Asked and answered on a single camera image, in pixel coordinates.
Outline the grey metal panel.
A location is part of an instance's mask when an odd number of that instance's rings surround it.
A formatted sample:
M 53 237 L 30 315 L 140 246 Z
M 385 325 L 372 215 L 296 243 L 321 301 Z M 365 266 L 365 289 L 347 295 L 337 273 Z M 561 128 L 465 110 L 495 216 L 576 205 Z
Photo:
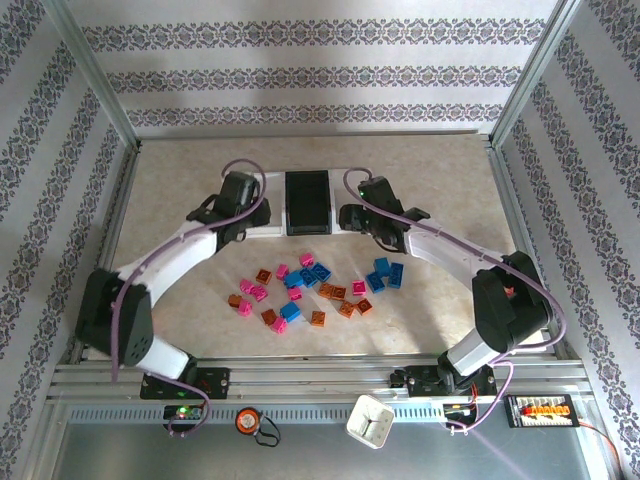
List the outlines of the grey metal panel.
M 275 448 L 231 425 L 170 438 L 158 425 L 72 425 L 56 480 L 609 480 L 607 452 L 591 432 L 514 430 L 492 418 L 470 434 L 438 425 L 393 426 L 366 447 L 341 425 L 284 425 Z

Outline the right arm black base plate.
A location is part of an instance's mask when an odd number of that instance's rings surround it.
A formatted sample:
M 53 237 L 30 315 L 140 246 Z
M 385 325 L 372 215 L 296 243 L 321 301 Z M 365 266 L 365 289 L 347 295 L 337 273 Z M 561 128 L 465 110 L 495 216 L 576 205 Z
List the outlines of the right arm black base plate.
M 493 370 L 485 365 L 468 376 L 445 371 L 436 365 L 411 365 L 395 369 L 389 376 L 391 388 L 407 388 L 410 398 L 479 396 L 497 394 Z

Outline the thin aluminium rail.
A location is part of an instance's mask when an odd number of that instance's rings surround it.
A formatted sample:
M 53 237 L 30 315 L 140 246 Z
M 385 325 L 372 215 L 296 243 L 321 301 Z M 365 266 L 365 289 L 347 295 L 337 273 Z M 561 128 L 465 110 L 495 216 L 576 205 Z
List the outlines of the thin aluminium rail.
M 247 132 L 204 132 L 204 133 L 188 133 L 178 132 L 175 134 L 162 135 L 139 135 L 139 142 L 149 141 L 191 141 L 191 140 L 231 140 L 231 139 L 249 139 L 249 138 L 331 138 L 331 137 L 400 137 L 400 136 L 462 136 L 472 135 L 479 137 L 482 142 L 491 143 L 493 137 L 491 134 L 480 133 L 477 130 L 426 130 L 426 131 L 410 131 L 410 130 L 391 130 L 391 131 L 329 131 L 319 130 L 313 132 L 298 131 L 269 131 L 265 133 L 247 131 Z

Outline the white plastic container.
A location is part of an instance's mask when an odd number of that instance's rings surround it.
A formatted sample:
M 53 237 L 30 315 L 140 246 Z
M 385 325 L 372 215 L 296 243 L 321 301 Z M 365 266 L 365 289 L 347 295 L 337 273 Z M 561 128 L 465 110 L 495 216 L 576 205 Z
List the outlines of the white plastic container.
M 351 231 L 343 230 L 339 225 L 340 209 L 347 204 L 361 204 L 345 188 L 343 181 L 345 173 L 346 169 L 330 169 L 328 171 L 332 235 L 351 234 Z M 350 188 L 354 192 L 358 192 L 358 185 L 367 179 L 368 175 L 361 171 L 355 171 L 348 175 Z
M 267 172 L 266 182 L 258 172 L 253 176 L 259 181 L 265 191 L 265 199 L 269 202 L 271 217 L 265 226 L 248 228 L 246 238 L 276 238 L 286 235 L 286 210 L 285 210 L 285 173 Z

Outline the black plastic container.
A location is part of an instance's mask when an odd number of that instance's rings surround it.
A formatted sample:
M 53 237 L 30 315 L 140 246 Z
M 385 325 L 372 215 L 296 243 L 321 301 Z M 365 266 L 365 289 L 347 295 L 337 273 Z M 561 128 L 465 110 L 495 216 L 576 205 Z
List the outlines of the black plastic container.
M 327 170 L 285 173 L 286 235 L 332 233 Z

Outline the aluminium frame post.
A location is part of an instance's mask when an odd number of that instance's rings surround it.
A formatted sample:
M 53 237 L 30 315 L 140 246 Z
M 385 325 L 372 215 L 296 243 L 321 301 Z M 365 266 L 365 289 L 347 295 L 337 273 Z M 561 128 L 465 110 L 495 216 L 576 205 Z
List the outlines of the aluminium frame post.
M 489 135 L 494 150 L 504 143 L 582 2 L 583 0 L 557 0 L 540 40 L 525 63 L 522 74 Z
M 124 108 L 100 66 L 81 27 L 73 16 L 66 0 L 40 0 L 48 17 L 67 45 L 86 82 L 96 94 L 111 123 L 123 142 L 139 151 L 140 139 Z

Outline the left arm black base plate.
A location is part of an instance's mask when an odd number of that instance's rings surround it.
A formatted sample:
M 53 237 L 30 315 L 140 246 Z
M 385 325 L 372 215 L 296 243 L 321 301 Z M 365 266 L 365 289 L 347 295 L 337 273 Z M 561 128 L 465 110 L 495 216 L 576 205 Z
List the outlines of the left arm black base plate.
M 228 368 L 191 367 L 178 380 L 169 382 L 145 374 L 140 388 L 143 400 L 203 400 L 203 392 L 211 400 L 224 400 L 230 384 Z

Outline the small circuit board with LEDs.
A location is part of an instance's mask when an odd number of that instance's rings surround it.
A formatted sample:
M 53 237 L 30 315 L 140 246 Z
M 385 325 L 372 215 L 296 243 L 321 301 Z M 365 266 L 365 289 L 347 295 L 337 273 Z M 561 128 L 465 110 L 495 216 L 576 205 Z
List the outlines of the small circuit board with LEDs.
M 165 421 L 199 421 L 201 417 L 202 408 L 197 405 L 169 405 L 163 412 Z

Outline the aluminium side rail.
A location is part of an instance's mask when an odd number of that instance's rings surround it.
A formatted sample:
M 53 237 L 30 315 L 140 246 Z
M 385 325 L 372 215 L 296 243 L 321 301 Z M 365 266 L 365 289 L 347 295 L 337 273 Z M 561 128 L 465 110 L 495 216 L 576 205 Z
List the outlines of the aluminium side rail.
M 113 263 L 135 177 L 139 150 L 140 144 L 127 147 L 124 152 L 105 216 L 100 248 L 94 264 L 96 268 L 108 268 Z
M 519 197 L 517 195 L 516 188 L 509 174 L 508 167 L 505 163 L 504 156 L 501 151 L 496 150 L 491 143 L 486 143 L 485 149 L 487 152 L 489 164 L 494 176 L 496 187 L 500 196 L 502 207 L 509 225 L 511 236 L 514 241 L 516 249 L 521 250 L 531 256 L 534 267 L 542 281 L 542 286 L 547 287 L 546 278 L 544 275 L 544 269 L 541 270 L 539 258 L 537 256 L 536 248 L 534 247 L 530 231 L 528 229 L 528 223 L 525 215 L 523 214 Z M 551 320 L 547 327 L 550 338 L 548 341 L 555 339 L 561 333 L 561 326 L 564 325 L 564 332 L 566 333 L 566 319 L 564 324 L 562 321 Z M 567 360 L 574 359 L 574 355 L 570 350 L 567 350 L 566 342 L 564 341 L 564 333 L 562 337 L 558 337 L 557 343 L 546 347 L 545 352 L 550 353 L 553 350 L 557 359 Z

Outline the white square clock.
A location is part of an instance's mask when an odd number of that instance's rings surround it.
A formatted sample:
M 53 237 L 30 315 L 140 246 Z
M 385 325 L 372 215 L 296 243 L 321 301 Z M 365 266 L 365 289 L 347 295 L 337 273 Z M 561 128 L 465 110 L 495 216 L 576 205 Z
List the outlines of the white square clock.
M 347 420 L 346 433 L 371 449 L 381 449 L 395 420 L 391 406 L 370 396 L 361 395 Z

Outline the wide aluminium frame rail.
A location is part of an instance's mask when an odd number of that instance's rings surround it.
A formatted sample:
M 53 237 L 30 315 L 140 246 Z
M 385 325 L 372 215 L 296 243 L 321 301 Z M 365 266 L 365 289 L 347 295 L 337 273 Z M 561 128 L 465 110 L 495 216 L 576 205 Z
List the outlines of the wide aluminium frame rail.
M 514 375 L 508 391 L 513 394 L 581 394 L 593 396 L 593 387 L 580 360 L 559 360 L 550 354 L 515 356 Z M 202 367 L 227 368 L 230 380 L 227 401 L 337 402 L 361 394 L 401 400 L 405 389 L 391 389 L 389 376 L 413 365 L 434 365 L 425 355 L 246 357 L 205 359 Z M 69 403 L 119 403 L 137 401 L 143 373 L 133 368 L 120 371 L 111 381 L 106 361 L 84 361 L 54 369 L 46 401 Z

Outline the black power distribution board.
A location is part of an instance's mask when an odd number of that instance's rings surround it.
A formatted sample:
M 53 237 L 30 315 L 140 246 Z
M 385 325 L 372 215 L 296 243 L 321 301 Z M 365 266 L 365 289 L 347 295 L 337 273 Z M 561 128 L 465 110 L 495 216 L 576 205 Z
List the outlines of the black power distribution board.
M 506 395 L 504 406 L 511 428 L 577 428 L 580 422 L 572 398 L 561 395 Z

